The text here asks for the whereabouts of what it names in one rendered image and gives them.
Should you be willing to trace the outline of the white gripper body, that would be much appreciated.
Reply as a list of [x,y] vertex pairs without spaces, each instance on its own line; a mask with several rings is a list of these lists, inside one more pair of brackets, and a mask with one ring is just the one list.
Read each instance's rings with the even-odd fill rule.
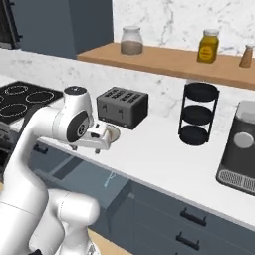
[[88,147],[93,149],[104,149],[108,150],[111,144],[111,135],[106,131],[102,136],[96,137],[93,133],[89,132],[85,134],[82,138],[76,142],[70,143],[71,145],[76,145],[77,147]]

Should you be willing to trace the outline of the pale blue peeler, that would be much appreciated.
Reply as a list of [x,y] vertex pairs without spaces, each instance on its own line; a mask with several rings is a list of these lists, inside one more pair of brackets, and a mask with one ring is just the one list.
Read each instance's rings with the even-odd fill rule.
[[108,188],[110,181],[116,177],[116,174],[112,171],[105,181],[104,188]]

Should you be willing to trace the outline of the open blue drawer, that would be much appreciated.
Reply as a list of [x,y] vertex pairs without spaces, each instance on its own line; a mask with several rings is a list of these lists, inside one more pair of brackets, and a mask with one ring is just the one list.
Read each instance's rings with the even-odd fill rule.
[[69,156],[49,173],[34,171],[48,187],[66,189],[95,198],[100,217],[92,230],[117,243],[129,243],[132,237],[130,181],[116,174],[108,188],[104,184],[110,171],[77,157]]

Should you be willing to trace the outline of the blue drawer front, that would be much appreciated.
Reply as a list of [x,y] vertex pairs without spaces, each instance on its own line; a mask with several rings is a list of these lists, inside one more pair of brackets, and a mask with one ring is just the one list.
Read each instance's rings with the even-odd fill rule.
[[206,246],[196,251],[138,222],[134,224],[134,243],[134,255],[220,255],[218,250]]
[[40,169],[46,173],[49,173],[69,157],[61,150],[55,149],[42,142],[37,142],[36,144],[38,144],[41,148],[47,148],[48,152],[47,154],[42,154],[33,149],[29,160],[29,166],[33,171]]
[[[132,184],[132,192],[134,193],[135,199],[139,202],[148,204],[185,223],[190,223],[193,227],[197,227],[199,230],[204,230],[205,232],[228,241],[231,244],[255,253],[255,231],[239,226],[136,182]],[[207,225],[203,227],[181,217],[180,211],[184,208],[186,208],[187,213],[198,218],[203,219],[206,217]]]

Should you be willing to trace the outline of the black four-slot toaster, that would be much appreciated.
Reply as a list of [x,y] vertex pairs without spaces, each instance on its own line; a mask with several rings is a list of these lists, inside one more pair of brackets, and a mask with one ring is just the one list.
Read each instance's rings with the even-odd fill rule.
[[97,96],[98,119],[134,129],[148,114],[148,94],[112,87]]

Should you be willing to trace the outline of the black hob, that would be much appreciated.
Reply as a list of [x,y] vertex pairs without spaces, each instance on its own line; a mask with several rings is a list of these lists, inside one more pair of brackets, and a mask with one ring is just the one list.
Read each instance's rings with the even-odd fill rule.
[[63,93],[38,85],[17,81],[0,88],[0,122],[7,125],[23,118],[35,104],[48,105]]

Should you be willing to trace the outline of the black oven under hob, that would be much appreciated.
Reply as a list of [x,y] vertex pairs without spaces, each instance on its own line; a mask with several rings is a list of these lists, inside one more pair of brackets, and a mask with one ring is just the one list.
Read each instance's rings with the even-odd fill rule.
[[17,142],[18,134],[10,127],[0,122],[0,181],[3,181],[4,171]]

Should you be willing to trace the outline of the black three-tier stand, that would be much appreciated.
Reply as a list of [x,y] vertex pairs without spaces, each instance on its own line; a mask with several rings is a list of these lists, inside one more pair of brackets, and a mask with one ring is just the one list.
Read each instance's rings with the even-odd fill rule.
[[184,86],[178,127],[184,143],[199,146],[209,141],[218,98],[219,91],[211,84],[193,82]]

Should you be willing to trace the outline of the clear glass jar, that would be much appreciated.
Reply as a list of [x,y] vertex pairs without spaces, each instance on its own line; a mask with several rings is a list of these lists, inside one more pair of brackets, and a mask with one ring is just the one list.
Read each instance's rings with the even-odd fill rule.
[[124,26],[121,39],[121,53],[139,55],[142,53],[143,41],[139,26]]

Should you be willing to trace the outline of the grey coffee machine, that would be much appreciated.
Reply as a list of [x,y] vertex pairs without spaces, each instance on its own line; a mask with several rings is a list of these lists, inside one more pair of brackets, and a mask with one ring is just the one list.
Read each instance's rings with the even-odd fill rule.
[[241,101],[237,106],[216,180],[255,196],[254,101]]

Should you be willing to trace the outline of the yellow jar with label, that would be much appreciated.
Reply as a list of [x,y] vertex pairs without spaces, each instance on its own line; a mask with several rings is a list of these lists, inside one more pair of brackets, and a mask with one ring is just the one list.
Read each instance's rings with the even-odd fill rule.
[[219,44],[218,35],[219,31],[215,29],[205,29],[203,31],[197,54],[199,63],[211,64],[216,60]]

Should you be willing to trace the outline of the brown shaker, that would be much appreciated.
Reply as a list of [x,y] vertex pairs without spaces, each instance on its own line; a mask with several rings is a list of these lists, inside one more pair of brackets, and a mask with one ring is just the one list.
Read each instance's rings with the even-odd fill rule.
[[239,63],[240,68],[250,68],[253,58],[253,49],[255,48],[254,45],[246,45],[245,51]]

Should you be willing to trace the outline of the wooden wall shelf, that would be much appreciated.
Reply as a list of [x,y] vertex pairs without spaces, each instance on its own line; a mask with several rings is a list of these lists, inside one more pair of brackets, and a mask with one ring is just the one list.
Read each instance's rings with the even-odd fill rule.
[[144,46],[137,56],[121,54],[119,43],[110,43],[81,53],[79,61],[153,74],[205,81],[255,91],[255,59],[250,68],[240,68],[240,57],[218,55],[213,64],[198,63],[192,51]]

